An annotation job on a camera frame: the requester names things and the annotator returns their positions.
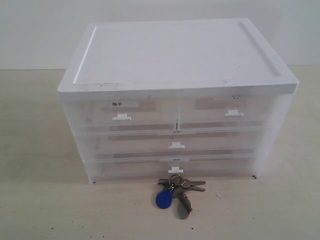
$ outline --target storage drawer organizer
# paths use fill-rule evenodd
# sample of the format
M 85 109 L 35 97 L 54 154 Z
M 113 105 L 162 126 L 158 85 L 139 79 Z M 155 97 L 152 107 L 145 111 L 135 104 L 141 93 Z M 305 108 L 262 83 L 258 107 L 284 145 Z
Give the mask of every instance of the storage drawer organizer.
M 58 87 L 91 183 L 258 176 L 299 81 L 246 18 L 90 24 Z

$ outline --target white wall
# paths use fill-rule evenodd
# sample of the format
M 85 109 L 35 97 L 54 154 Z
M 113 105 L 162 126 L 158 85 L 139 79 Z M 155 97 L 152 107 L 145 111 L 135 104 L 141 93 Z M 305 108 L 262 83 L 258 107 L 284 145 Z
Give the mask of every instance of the white wall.
M 0 69 L 65 69 L 89 22 L 239 17 L 288 65 L 320 64 L 319 0 L 0 0 Z

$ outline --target drawer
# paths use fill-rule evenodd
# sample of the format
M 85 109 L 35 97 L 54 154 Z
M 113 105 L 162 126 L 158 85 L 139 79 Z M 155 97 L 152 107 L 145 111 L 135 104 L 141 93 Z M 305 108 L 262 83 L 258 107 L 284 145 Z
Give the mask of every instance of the drawer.
M 185 99 L 180 103 L 180 128 L 263 125 L 273 102 L 270 96 Z
M 184 176 L 192 174 L 214 174 L 223 176 L 253 174 L 252 158 L 224 158 L 224 159 L 191 159 L 183 162 L 86 162 L 85 170 L 91 182 L 99 183 L 110 179 L 123 178 L 161 178 L 169 177 L 168 170 L 179 167 Z
M 251 153 L 261 137 L 259 130 L 195 132 L 190 134 L 113 134 L 76 136 L 83 159 L 148 161 L 155 158 L 188 158 L 194 155 L 233 155 Z
M 172 131 L 178 121 L 175 99 L 68 102 L 64 108 L 74 135 Z

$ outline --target white top panel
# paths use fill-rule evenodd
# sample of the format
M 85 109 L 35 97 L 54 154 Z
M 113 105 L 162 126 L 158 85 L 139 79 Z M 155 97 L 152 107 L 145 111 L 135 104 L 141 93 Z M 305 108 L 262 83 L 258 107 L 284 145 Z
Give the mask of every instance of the white top panel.
M 139 96 L 128 98 L 143 98 L 159 90 L 194 89 L 202 96 L 200 89 L 230 88 L 234 94 L 235 87 L 253 86 L 250 94 L 261 94 L 261 87 L 273 86 L 267 93 L 281 94 L 293 93 L 297 84 L 253 24 L 241 18 L 91 24 L 58 91 L 133 90 Z M 163 94 L 175 97 L 177 91 Z

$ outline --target white drawer pull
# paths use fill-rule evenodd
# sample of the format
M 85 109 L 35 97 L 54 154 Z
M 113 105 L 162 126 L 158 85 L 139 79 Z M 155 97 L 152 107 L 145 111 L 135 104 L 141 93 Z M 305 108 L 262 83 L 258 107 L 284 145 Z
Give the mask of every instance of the white drawer pull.
M 172 143 L 171 146 L 169 146 L 170 149 L 184 149 L 185 145 L 181 145 L 181 142 L 175 141 Z
M 224 114 L 225 117 L 243 117 L 244 114 L 238 112 L 238 109 L 228 109 L 228 113 Z
M 131 121 L 131 117 L 126 113 L 118 113 L 116 117 L 112 118 L 112 121 Z
M 180 169 L 178 166 L 172 166 L 171 170 L 168 170 L 168 174 L 181 174 L 184 170 Z

